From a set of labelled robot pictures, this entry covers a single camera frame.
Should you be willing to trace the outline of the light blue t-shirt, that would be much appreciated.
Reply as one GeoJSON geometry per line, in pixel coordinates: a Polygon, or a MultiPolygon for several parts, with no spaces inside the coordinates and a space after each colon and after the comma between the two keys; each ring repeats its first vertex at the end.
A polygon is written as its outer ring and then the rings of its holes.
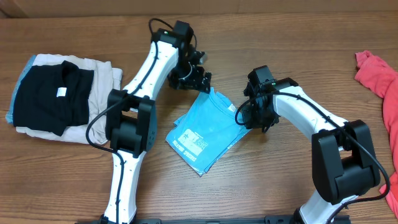
{"type": "Polygon", "coordinates": [[[249,130],[240,126],[242,115],[222,93],[213,88],[200,93],[189,111],[174,122],[167,143],[200,176],[249,130]]]}

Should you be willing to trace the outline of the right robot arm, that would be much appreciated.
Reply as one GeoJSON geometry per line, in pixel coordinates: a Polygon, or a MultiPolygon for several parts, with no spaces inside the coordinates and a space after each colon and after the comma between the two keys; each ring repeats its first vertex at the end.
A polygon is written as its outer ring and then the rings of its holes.
{"type": "Polygon", "coordinates": [[[239,125],[266,133],[283,117],[312,146],[313,195],[293,214],[268,215],[265,223],[350,223],[349,216],[339,212],[364,201],[362,196],[381,181],[368,126],[335,116],[291,78],[276,80],[266,65],[248,74],[244,95],[249,99],[236,113],[239,125]]]}

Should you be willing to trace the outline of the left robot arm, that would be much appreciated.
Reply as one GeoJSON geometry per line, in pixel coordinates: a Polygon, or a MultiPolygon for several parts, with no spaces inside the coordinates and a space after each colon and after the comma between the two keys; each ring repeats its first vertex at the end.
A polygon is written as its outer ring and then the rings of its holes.
{"type": "Polygon", "coordinates": [[[155,143],[155,99],[164,82],[175,90],[210,92],[211,73],[202,67],[206,53],[191,44],[195,39],[190,24],[182,21],[152,32],[150,51],[137,75],[122,90],[109,93],[106,137],[113,153],[113,178],[102,223],[134,221],[140,168],[155,143]]]}

